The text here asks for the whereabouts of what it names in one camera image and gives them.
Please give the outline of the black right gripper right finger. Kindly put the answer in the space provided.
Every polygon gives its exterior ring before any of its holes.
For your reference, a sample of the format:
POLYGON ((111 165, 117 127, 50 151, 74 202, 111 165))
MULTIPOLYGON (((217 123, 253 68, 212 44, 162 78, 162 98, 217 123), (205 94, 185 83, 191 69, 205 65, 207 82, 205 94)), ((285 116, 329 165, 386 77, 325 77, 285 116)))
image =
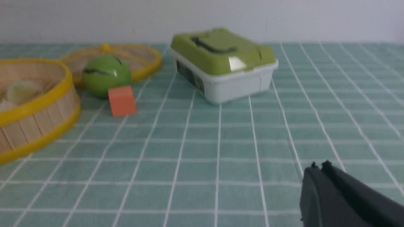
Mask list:
POLYGON ((328 160, 322 163, 321 171, 363 220, 374 227, 403 226, 403 205, 334 167, 328 160))

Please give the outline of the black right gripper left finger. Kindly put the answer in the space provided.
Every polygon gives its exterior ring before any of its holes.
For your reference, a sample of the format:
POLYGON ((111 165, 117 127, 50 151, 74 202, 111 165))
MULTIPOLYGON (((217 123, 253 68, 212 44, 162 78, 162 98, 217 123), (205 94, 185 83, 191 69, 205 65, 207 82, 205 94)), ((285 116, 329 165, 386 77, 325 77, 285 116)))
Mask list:
POLYGON ((304 227, 355 227, 353 210, 313 161, 304 170, 299 207, 304 227))

